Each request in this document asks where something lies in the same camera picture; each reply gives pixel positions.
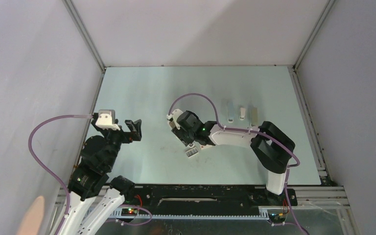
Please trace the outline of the cream stapler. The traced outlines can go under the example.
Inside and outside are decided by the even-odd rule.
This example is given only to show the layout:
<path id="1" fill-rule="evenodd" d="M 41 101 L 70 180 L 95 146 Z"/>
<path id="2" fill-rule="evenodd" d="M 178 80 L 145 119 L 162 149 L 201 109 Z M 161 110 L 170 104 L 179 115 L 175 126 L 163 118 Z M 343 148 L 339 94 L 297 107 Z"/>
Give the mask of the cream stapler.
<path id="1" fill-rule="evenodd" d="M 250 126 L 255 127 L 259 124 L 258 109 L 252 106 L 250 108 Z"/>

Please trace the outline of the staple tray with staples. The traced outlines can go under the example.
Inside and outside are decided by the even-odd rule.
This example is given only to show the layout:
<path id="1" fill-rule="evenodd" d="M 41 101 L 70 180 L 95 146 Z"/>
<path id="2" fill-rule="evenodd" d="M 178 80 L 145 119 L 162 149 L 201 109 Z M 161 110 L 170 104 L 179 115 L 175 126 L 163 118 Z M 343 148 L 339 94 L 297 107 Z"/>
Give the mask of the staple tray with staples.
<path id="1" fill-rule="evenodd" d="M 199 153 L 199 150 L 197 147 L 190 148 L 189 150 L 186 151 L 186 156 L 188 158 L 191 158 Z"/>

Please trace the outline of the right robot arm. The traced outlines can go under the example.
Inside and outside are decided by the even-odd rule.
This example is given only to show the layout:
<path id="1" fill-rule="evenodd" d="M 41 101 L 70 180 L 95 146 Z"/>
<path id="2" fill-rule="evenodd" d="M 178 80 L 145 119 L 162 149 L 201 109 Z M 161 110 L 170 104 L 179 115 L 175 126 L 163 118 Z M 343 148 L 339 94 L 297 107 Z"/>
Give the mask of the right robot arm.
<path id="1" fill-rule="evenodd" d="M 267 170 L 267 202 L 277 205 L 285 201 L 286 180 L 292 167 L 289 161 L 296 157 L 293 153 L 295 143 L 275 124 L 264 121 L 256 131 L 229 128 L 217 121 L 202 122 L 194 112 L 179 109 L 168 114 L 166 119 L 172 133 L 185 146 L 197 143 L 201 148 L 230 145 L 251 149 Z"/>

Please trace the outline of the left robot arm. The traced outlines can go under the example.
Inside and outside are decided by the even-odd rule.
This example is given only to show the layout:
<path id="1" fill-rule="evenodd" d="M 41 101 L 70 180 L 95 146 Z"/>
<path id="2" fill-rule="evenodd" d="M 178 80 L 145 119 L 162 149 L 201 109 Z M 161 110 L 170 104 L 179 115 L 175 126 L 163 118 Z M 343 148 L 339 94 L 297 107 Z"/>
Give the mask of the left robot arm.
<path id="1" fill-rule="evenodd" d="M 135 198 L 135 184 L 123 176 L 115 177 L 106 190 L 102 200 L 88 211 L 107 182 L 122 144 L 141 140 L 142 120 L 126 120 L 128 132 L 113 120 L 108 129 L 91 122 L 100 135 L 88 138 L 80 152 L 81 162 L 72 173 L 67 189 L 66 200 L 56 225 L 50 231 L 52 235 L 94 235 L 106 222 L 112 212 L 122 204 L 129 204 Z"/>

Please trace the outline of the staple box sleeve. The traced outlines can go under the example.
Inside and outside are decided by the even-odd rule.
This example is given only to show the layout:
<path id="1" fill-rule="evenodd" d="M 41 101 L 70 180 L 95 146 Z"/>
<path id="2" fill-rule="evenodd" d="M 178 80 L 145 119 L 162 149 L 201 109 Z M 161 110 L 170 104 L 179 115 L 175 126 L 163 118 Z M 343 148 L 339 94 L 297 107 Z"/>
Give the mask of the staple box sleeve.
<path id="1" fill-rule="evenodd" d="M 200 145 L 201 150 L 209 149 L 211 147 L 213 147 L 213 145 Z"/>

